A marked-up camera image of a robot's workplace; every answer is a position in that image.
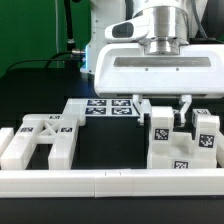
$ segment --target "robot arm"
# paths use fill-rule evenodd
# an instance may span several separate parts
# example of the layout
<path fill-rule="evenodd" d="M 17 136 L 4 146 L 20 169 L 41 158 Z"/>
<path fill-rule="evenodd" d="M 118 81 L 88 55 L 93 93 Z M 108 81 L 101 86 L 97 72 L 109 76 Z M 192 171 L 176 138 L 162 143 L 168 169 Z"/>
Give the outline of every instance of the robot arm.
<path fill-rule="evenodd" d="M 145 54 L 179 54 L 179 46 L 188 45 L 195 36 L 195 8 L 202 18 L 207 0 L 133 0 L 133 19 L 109 26 L 108 43 L 139 42 Z"/>

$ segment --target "cable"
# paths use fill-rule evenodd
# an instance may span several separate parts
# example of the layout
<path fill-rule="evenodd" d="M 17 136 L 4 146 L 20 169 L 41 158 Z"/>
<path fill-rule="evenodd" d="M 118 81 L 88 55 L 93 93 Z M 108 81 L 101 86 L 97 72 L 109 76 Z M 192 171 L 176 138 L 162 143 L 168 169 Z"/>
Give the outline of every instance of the cable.
<path fill-rule="evenodd" d="M 56 51 L 59 53 L 59 13 L 58 0 L 55 0 L 55 20 L 56 20 Z"/>
<path fill-rule="evenodd" d="M 67 49 L 72 50 L 76 48 L 75 40 L 73 37 L 73 25 L 72 25 L 72 12 L 71 12 L 71 2 L 70 0 L 64 0 L 66 22 L 67 22 Z"/>
<path fill-rule="evenodd" d="M 199 29 L 199 32 L 201 34 L 201 36 L 205 39 L 208 38 L 204 28 L 202 27 L 201 25 L 201 22 L 200 22 L 200 19 L 199 19 L 199 16 L 198 16 L 198 12 L 197 12 L 197 7 L 196 7 L 196 3 L 195 3 L 195 0 L 191 0 L 191 5 L 192 5 L 192 11 L 193 11 L 193 14 L 194 14 L 194 18 L 195 18 L 195 21 L 197 23 L 197 26 L 198 26 L 198 29 Z"/>
<path fill-rule="evenodd" d="M 71 55 L 71 54 L 72 54 L 71 51 L 59 52 L 59 53 L 55 54 L 54 56 L 52 56 L 52 57 L 50 58 L 50 60 L 59 58 L 60 56 L 63 56 L 63 55 Z M 51 62 L 52 62 L 52 61 L 48 61 L 44 68 L 48 68 L 49 65 L 51 64 Z"/>
<path fill-rule="evenodd" d="M 34 59 L 34 60 L 25 60 L 25 61 L 19 61 L 19 62 L 16 62 L 12 65 L 10 65 L 7 69 L 6 69 L 6 72 L 5 74 L 7 74 L 13 67 L 15 67 L 16 65 L 19 65 L 19 64 L 23 64 L 23 63 L 29 63 L 29 62 L 53 62 L 53 61 L 71 61 L 71 59 Z"/>

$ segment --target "black table surface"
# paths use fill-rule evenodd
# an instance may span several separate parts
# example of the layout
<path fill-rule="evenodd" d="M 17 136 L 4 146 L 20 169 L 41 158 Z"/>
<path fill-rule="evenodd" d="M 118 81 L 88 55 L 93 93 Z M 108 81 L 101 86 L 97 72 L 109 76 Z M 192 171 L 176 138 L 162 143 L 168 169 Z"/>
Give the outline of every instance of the black table surface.
<path fill-rule="evenodd" d="M 62 113 L 68 98 L 96 98 L 93 82 L 64 69 L 16 69 L 0 79 L 0 128 L 19 128 L 26 114 Z M 152 99 L 176 105 L 177 99 Z M 195 100 L 221 116 L 224 101 Z M 223 223 L 224 197 L 0 199 L 0 223 Z"/>

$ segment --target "white plastic part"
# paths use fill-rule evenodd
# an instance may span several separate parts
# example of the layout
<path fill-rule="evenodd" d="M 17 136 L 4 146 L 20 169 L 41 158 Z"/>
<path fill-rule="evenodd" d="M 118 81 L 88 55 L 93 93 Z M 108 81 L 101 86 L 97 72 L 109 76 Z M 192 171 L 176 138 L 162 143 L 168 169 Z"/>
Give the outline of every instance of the white plastic part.
<path fill-rule="evenodd" d="M 192 123 L 194 127 L 197 126 L 198 114 L 211 115 L 211 113 L 207 109 L 193 109 Z"/>
<path fill-rule="evenodd" d="M 150 161 L 151 154 L 167 154 L 172 143 L 174 115 L 171 107 L 152 107 L 151 126 L 149 131 L 148 168 L 152 168 L 154 161 Z"/>
<path fill-rule="evenodd" d="M 5 149 L 8 147 L 12 138 L 14 137 L 13 128 L 2 128 L 0 129 L 0 158 L 4 153 Z"/>
<path fill-rule="evenodd" d="M 0 172 L 1 198 L 224 195 L 223 185 L 223 169 Z"/>
<path fill-rule="evenodd" d="M 216 168 L 219 117 L 198 114 L 196 139 L 193 141 L 190 133 L 173 132 L 173 126 L 170 125 L 172 119 L 168 119 L 169 114 L 171 115 L 171 108 L 152 107 L 147 167 L 153 169 Z"/>
<path fill-rule="evenodd" d="M 25 121 L 1 157 L 2 170 L 24 170 L 36 148 L 34 137 L 42 129 L 42 121 Z"/>
<path fill-rule="evenodd" d="M 107 105 L 112 106 L 112 100 L 107 101 L 109 102 Z M 120 106 L 124 102 L 125 100 L 117 101 L 117 104 Z M 25 116 L 22 125 L 23 128 L 26 128 L 23 130 L 25 132 L 22 132 L 23 134 L 21 134 L 21 127 L 14 139 L 21 137 L 24 142 L 20 141 L 19 143 L 23 146 L 26 146 L 27 141 L 31 136 L 33 145 L 39 144 L 39 141 L 48 143 L 48 141 L 52 141 L 53 138 L 57 139 L 58 136 L 62 135 L 64 135 L 63 137 L 65 137 L 66 140 L 71 140 L 70 137 L 72 134 L 70 132 L 65 133 L 61 131 L 61 128 L 64 126 L 67 127 L 68 125 L 73 125 L 72 127 L 74 127 L 74 130 L 75 127 L 78 126 L 78 122 L 74 119 L 76 116 L 72 116 L 72 111 L 70 112 L 63 115 Z M 193 141 L 190 133 L 176 133 L 171 130 L 171 149 L 169 151 L 164 151 L 163 153 L 158 151 L 152 153 L 151 159 L 153 159 L 153 168 L 155 169 L 85 171 L 1 170 L 0 197 L 224 195 L 224 170 L 205 169 L 216 167 L 216 159 L 211 159 L 216 150 L 215 142 L 218 144 L 217 159 L 220 165 L 224 166 L 224 137 L 218 131 L 220 126 L 219 119 L 217 116 L 211 116 L 209 114 L 199 114 L 197 116 L 197 133 L 200 134 L 203 131 L 203 133 L 210 135 L 210 137 L 211 135 L 214 135 L 215 137 L 217 135 L 217 140 L 206 140 L 207 143 L 201 143 L 204 144 L 205 147 L 198 147 L 200 141 Z M 152 107 L 152 124 L 154 128 L 161 128 L 164 126 L 171 128 L 173 126 L 172 108 Z M 76 139 L 77 132 L 73 132 L 73 137 Z M 198 148 L 200 148 L 198 151 L 199 154 L 195 157 L 195 151 L 197 151 Z M 203 154 L 207 152 L 212 153 L 212 156 L 203 156 Z"/>
<path fill-rule="evenodd" d="M 79 124 L 77 120 L 61 122 L 48 157 L 50 170 L 69 170 L 75 153 Z"/>
<path fill-rule="evenodd" d="M 95 177 L 95 197 L 132 196 L 131 170 L 108 170 Z"/>
<path fill-rule="evenodd" d="M 122 58 L 130 60 L 130 66 L 119 65 Z M 180 55 L 173 58 L 207 58 L 205 66 L 138 66 L 135 59 L 161 59 L 161 56 L 144 55 L 144 49 L 137 43 L 110 44 L 100 52 L 96 76 L 95 91 L 100 96 L 117 95 L 192 95 L 192 98 L 204 98 L 208 95 L 220 98 L 224 95 L 224 46 L 192 45 L 181 46 Z"/>

